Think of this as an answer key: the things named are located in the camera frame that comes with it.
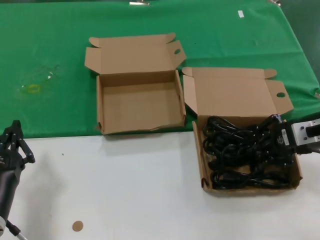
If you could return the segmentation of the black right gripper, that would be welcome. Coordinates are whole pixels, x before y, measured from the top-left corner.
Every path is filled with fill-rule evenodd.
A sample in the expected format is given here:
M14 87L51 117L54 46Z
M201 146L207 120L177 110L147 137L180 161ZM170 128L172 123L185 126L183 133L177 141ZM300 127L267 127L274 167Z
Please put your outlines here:
M268 164L280 167L292 164L294 135L292 123L284 122L279 114L272 114L253 128L253 136L275 136L275 149L266 152Z

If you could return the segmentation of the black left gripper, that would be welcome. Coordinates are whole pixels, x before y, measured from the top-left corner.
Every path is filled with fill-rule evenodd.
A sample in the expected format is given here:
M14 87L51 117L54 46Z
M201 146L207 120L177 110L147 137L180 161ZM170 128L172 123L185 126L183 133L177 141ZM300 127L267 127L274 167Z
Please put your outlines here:
M15 135L16 146L20 147L25 154L23 158L17 150L7 149ZM11 126L6 127L0 135L0 173L14 171L16 169L23 171L25 164L35 163L35 157L26 141L22 131L21 122L14 120Z

